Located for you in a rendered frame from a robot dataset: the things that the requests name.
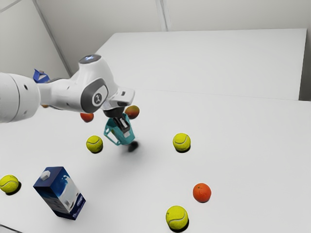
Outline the yellow tennis ball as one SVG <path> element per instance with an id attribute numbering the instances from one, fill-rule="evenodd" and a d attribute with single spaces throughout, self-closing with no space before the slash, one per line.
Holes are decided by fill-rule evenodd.
<path id="1" fill-rule="evenodd" d="M 173 138 L 173 146 L 178 152 L 187 152 L 191 147 L 191 139 L 185 133 L 177 133 Z"/>
<path id="2" fill-rule="evenodd" d="M 87 139 L 86 147 L 92 153 L 99 153 L 103 149 L 103 141 L 99 136 L 93 135 Z"/>
<path id="3" fill-rule="evenodd" d="M 19 181 L 14 175 L 5 175 L 0 179 L 0 190 L 5 193 L 12 193 L 17 190 Z"/>
<path id="4" fill-rule="evenodd" d="M 187 211 L 179 205 L 171 206 L 166 212 L 166 222 L 169 228 L 180 231 L 188 224 Z"/>

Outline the blue white milk carton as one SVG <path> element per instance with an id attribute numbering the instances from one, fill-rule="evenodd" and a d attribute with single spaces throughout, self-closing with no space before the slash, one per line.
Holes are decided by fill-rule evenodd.
<path id="1" fill-rule="evenodd" d="M 33 188 L 58 216 L 76 220 L 86 200 L 64 167 L 47 167 Z"/>

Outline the red yellow apple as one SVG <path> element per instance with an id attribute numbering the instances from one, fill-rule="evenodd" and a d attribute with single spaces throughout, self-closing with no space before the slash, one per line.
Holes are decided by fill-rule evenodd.
<path id="1" fill-rule="evenodd" d="M 138 117 L 140 109 L 136 105 L 131 105 L 125 109 L 125 113 L 127 114 L 129 119 L 135 119 Z"/>

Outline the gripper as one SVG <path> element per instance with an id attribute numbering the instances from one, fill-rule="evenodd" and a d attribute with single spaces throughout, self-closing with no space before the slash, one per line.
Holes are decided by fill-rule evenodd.
<path id="1" fill-rule="evenodd" d="M 106 117 L 113 118 L 116 126 L 124 138 L 127 138 L 130 133 L 130 125 L 126 118 L 123 116 L 124 107 L 117 107 L 109 110 L 103 110 Z"/>

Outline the small blue white carton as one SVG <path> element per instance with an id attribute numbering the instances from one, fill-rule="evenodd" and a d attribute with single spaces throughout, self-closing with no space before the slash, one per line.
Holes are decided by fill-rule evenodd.
<path id="1" fill-rule="evenodd" d="M 50 81 L 50 78 L 44 71 L 35 69 L 33 74 L 33 80 L 36 83 L 48 83 Z"/>

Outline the teal faceted mug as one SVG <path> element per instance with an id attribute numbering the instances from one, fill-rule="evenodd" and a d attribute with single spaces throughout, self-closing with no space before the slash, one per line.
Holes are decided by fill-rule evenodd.
<path id="1" fill-rule="evenodd" d="M 127 138 L 124 138 L 122 135 L 120 135 L 120 132 L 119 132 L 113 118 L 110 118 L 107 121 L 107 123 L 105 125 L 105 129 L 104 129 L 104 136 L 106 138 L 108 138 L 116 146 L 129 145 L 135 139 L 135 135 L 133 133 L 133 130 L 132 130 L 132 127 L 131 127 L 131 124 L 130 124 L 130 121 L 129 121 L 127 114 L 123 113 L 123 117 L 126 118 L 126 120 L 128 121 L 128 123 L 130 125 L 130 131 L 129 131 L 130 135 Z"/>

